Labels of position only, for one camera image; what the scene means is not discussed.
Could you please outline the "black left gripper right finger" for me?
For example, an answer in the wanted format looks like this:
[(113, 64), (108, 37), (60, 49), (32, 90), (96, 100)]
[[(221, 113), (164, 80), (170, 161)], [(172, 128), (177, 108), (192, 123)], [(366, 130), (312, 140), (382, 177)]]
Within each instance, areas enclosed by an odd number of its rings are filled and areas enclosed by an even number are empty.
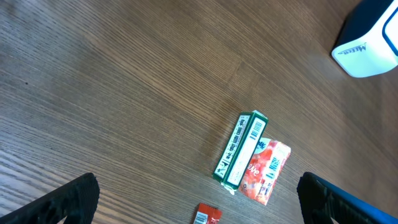
[(311, 172), (301, 176), (297, 193), (305, 224), (397, 223), (397, 218)]

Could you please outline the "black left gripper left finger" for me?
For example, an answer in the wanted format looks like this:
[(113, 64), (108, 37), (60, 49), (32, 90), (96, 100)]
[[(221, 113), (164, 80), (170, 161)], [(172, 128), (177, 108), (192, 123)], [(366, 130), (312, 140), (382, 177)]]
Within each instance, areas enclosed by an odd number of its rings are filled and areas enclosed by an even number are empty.
[(91, 172), (51, 191), (1, 217), (1, 223), (90, 224), (100, 197), (100, 188)]

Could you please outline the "orange Kleenex tissue pack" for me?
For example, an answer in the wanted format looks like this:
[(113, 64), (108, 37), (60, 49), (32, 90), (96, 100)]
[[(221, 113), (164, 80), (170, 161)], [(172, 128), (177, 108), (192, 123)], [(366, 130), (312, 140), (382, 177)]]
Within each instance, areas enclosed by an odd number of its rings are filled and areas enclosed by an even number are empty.
[(267, 205), (290, 153), (291, 148), (284, 143), (261, 138), (239, 186), (240, 192)]

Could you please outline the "green white small box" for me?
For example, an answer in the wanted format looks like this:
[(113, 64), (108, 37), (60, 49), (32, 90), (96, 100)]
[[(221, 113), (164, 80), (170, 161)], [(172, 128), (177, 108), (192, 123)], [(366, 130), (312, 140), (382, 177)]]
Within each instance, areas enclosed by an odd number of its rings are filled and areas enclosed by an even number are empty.
[(212, 176), (235, 194), (269, 120), (257, 110), (239, 114)]

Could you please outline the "red stick packet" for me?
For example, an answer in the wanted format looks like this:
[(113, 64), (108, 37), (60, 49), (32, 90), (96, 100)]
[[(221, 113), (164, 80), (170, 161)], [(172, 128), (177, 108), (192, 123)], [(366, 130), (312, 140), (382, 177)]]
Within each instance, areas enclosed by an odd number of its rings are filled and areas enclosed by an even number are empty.
[(193, 224), (219, 224), (223, 212), (218, 208), (199, 203)]

